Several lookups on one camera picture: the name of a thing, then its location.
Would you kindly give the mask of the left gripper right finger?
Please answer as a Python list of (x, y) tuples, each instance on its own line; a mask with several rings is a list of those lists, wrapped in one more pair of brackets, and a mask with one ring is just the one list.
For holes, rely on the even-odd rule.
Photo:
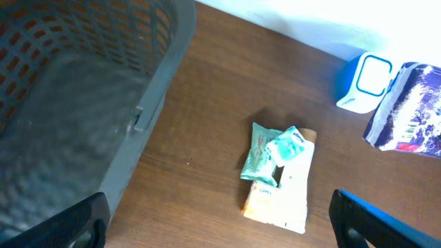
[(339, 247), (439, 247), (440, 241), (343, 189), (333, 192), (329, 218)]

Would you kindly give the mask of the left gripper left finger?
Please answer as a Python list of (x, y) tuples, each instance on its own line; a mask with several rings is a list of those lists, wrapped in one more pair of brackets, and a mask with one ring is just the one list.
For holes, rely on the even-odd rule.
[(33, 228), (1, 244), (4, 248), (61, 248), (69, 247), (86, 233), (84, 247), (103, 248), (110, 207), (103, 192), (97, 192)]

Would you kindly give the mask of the white cream tube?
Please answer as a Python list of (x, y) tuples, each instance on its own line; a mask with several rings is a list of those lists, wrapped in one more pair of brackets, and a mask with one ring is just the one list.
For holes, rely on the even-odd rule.
[(305, 139), (305, 151), (295, 158), (293, 165), (283, 169), (273, 224), (303, 234), (307, 219), (307, 180), (317, 133), (306, 128), (300, 128), (300, 133)]

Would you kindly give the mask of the red purple pad packet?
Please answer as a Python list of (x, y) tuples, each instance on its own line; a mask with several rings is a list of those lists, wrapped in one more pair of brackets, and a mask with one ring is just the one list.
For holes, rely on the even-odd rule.
[(382, 151), (440, 157), (440, 68), (402, 65), (375, 109), (363, 139)]

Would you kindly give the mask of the teal Kleenex tissue pack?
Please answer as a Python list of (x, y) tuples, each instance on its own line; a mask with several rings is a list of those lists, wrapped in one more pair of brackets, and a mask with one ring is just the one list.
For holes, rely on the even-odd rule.
[(303, 135), (291, 126), (268, 142), (265, 149), (277, 167), (284, 167), (294, 163), (296, 157), (305, 151), (305, 145)]

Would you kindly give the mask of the grey plastic mesh basket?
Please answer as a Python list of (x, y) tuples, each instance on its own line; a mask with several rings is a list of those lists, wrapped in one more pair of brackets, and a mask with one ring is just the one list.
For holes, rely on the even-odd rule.
[(1, 239), (115, 212), (196, 27), (193, 0), (1, 2)]

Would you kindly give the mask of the teal wet wipes packet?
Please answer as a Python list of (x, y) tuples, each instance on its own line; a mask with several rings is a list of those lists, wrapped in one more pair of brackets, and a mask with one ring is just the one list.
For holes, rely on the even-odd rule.
[(260, 181), (273, 187), (277, 186), (273, 177), (276, 164), (266, 150), (266, 144), (281, 133), (279, 130), (267, 129), (257, 123), (252, 124), (251, 147), (240, 173), (241, 179)]

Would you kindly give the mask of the orange Kleenex tissue pack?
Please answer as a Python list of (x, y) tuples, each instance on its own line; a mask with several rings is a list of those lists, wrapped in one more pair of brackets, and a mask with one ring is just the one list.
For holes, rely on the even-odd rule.
[(276, 220), (277, 187), (255, 180), (243, 206), (243, 216), (261, 223), (274, 224)]

